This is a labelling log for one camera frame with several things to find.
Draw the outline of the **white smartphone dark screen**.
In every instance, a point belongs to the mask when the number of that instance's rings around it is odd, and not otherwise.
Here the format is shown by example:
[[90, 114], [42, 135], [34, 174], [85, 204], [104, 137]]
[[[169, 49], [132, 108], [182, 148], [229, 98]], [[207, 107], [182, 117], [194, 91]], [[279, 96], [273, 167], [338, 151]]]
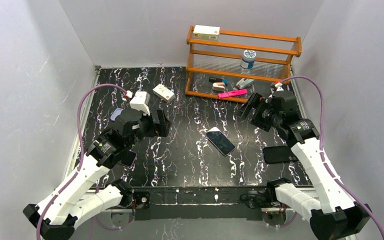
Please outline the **white smartphone dark screen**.
[[231, 154], [236, 149], [235, 145], [217, 127], [209, 129], [205, 136], [223, 156]]

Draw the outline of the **black phone case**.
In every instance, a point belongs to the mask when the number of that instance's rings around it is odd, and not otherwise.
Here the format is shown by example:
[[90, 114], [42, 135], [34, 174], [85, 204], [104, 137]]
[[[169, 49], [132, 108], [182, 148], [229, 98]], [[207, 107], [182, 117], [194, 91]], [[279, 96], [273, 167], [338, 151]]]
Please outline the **black phone case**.
[[299, 161], [287, 145], [265, 147], [262, 149], [262, 153], [264, 161], [267, 164], [283, 164]]

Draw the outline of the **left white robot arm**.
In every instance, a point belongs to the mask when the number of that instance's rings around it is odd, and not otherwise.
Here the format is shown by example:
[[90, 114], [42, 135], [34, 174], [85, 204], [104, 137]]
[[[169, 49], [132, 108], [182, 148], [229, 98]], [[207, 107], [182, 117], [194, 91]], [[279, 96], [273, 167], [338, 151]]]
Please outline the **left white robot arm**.
[[76, 169], [48, 197], [23, 209], [39, 240], [68, 240], [82, 223], [104, 210], [135, 202], [133, 188], [122, 179], [92, 196], [83, 196], [116, 165], [132, 166], [135, 144], [144, 138], [169, 135], [171, 122], [164, 110], [157, 109], [156, 113], [157, 120], [143, 111], [124, 109], [87, 149], [82, 149]]

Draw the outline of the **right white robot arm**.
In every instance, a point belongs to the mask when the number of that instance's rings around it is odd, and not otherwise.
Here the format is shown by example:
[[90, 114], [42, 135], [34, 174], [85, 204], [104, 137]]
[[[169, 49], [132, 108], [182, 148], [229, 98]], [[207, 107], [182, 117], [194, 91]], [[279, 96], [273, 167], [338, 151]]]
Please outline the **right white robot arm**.
[[271, 98], [253, 93], [235, 114], [246, 119], [250, 112], [252, 125], [266, 132], [277, 130], [288, 154], [304, 167], [318, 196], [311, 197], [290, 180], [280, 178], [267, 182], [261, 201], [291, 207], [309, 222], [319, 240], [338, 240], [359, 233], [369, 221], [371, 210], [340, 187], [340, 178], [333, 176], [333, 167], [320, 148], [321, 135], [310, 119], [301, 116], [294, 93], [276, 91]]

